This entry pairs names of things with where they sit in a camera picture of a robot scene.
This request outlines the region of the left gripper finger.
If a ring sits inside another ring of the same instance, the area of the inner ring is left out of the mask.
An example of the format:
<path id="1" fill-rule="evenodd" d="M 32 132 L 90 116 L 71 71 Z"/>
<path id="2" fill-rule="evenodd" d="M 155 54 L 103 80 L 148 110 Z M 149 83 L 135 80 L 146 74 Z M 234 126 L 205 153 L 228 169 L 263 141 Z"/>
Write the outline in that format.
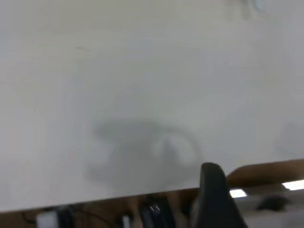
<path id="1" fill-rule="evenodd" d="M 215 163 L 201 165 L 198 213 L 195 228 L 246 228 L 241 213 L 230 195 L 222 168 Z"/>

